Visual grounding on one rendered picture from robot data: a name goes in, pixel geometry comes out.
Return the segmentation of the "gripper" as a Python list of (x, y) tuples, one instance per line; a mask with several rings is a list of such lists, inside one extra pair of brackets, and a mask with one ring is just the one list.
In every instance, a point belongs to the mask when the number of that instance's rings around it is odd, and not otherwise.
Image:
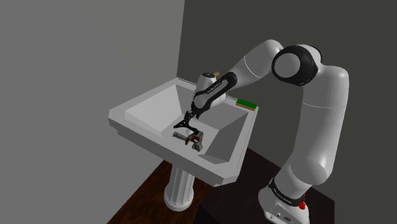
[(177, 124), (175, 124), (175, 126), (173, 126), (173, 128), (174, 128), (174, 129), (177, 129), (177, 128), (184, 127), (184, 128), (187, 128), (187, 129), (191, 130), (193, 133), (196, 133), (196, 134), (197, 134), (197, 133), (199, 133), (199, 130), (198, 130), (197, 128), (195, 128), (195, 127), (192, 127), (192, 126), (190, 125), (190, 122), (189, 122), (189, 121), (190, 121), (193, 117), (195, 117), (196, 119), (198, 119), (199, 116), (200, 116), (200, 113), (197, 112), (197, 111), (193, 111), (193, 110), (187, 111), (187, 112), (185, 113), (185, 115), (184, 115), (184, 120), (181, 120), (180, 122), (178, 122)]

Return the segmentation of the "grey and red tool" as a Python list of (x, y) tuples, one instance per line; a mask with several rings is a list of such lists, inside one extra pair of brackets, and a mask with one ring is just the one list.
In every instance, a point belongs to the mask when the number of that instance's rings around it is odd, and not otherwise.
[(187, 145), (189, 142), (192, 142), (193, 150), (200, 152), (203, 149), (202, 138), (203, 138), (204, 134), (201, 131), (192, 132), (189, 136), (184, 136), (184, 135), (175, 131), (172, 136), (184, 141), (185, 145)]

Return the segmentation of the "white pedestal sink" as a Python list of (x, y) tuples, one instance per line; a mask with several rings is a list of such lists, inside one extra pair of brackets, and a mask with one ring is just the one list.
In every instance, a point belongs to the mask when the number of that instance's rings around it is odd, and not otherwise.
[(257, 110), (242, 108), (233, 97), (192, 118), (190, 125), (202, 131), (202, 150), (173, 136), (187, 134), (175, 128), (192, 103), (195, 84), (175, 78), (109, 112), (109, 123), (118, 134), (172, 164), (164, 202), (173, 211), (190, 206), (193, 182), (200, 179), (213, 187), (233, 183), (239, 177), (254, 127)]

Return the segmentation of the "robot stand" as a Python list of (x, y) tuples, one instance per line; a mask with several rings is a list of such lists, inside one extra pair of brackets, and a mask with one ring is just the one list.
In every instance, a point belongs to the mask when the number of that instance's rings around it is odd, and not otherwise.
[[(236, 182), (213, 188), (198, 208), (193, 224), (272, 224), (258, 202), (258, 192), (280, 168), (246, 150)], [(310, 224), (335, 224), (335, 202), (310, 188), (306, 192)]]

